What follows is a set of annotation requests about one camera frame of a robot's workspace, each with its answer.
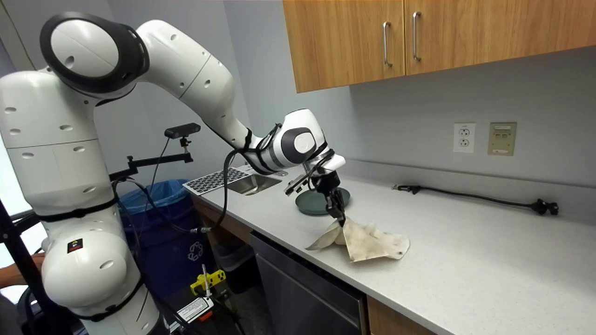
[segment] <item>blue bin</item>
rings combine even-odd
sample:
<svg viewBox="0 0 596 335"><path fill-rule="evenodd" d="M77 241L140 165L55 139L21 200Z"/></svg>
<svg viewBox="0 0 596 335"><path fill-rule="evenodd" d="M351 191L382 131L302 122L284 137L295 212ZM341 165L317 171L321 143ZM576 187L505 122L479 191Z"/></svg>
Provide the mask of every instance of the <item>blue bin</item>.
<svg viewBox="0 0 596 335"><path fill-rule="evenodd" d="M189 232L200 226L200 217L183 184L183 178L153 184L150 193L157 208L142 189L120 197L129 245L151 292L163 299L189 288L202 264L211 269L215 262L207 238Z"/></svg>

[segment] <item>dishwasher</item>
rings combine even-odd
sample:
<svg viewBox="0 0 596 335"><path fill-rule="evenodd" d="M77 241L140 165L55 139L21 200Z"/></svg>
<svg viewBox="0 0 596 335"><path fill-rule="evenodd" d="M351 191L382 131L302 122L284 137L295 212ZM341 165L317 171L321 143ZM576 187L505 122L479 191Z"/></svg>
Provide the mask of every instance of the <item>dishwasher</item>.
<svg viewBox="0 0 596 335"><path fill-rule="evenodd" d="M254 232L274 335L366 335L366 293Z"/></svg>

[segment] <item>sink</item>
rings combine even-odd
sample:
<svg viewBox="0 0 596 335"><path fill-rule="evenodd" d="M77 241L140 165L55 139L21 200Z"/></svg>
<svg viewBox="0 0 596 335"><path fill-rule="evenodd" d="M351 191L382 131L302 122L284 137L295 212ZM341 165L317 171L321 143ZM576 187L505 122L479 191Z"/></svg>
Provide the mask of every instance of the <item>sink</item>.
<svg viewBox="0 0 596 335"><path fill-rule="evenodd" d="M235 180L230 184L230 189L245 193L245 195L256 195L274 184L282 182L280 178L265 176L265 174L250 174L246 178Z"/></svg>

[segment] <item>upper cabinet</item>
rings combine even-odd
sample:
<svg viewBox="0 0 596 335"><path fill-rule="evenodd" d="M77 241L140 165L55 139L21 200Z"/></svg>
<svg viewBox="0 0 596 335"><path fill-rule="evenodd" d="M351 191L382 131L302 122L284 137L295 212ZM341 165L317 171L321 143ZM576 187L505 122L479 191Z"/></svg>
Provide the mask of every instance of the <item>upper cabinet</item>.
<svg viewBox="0 0 596 335"><path fill-rule="evenodd" d="M286 0L299 91L405 74L401 0Z"/></svg>
<svg viewBox="0 0 596 335"><path fill-rule="evenodd" d="M286 0L299 91L596 44L596 0Z"/></svg>

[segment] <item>cloth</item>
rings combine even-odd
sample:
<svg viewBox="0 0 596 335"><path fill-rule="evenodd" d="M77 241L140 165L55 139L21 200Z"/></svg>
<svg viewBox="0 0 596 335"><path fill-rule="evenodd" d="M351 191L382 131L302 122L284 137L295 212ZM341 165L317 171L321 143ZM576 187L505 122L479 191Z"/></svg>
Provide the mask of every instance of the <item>cloth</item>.
<svg viewBox="0 0 596 335"><path fill-rule="evenodd" d="M19 323L19 310L8 297L0 293L0 332L2 335L23 335Z"/></svg>
<svg viewBox="0 0 596 335"><path fill-rule="evenodd" d="M353 262L381 256L399 260L410 249L410 239L407 236L356 223L353 217L347 217L343 226L340 225L340 221L336 221L308 249L327 249L334 243L347 245Z"/></svg>

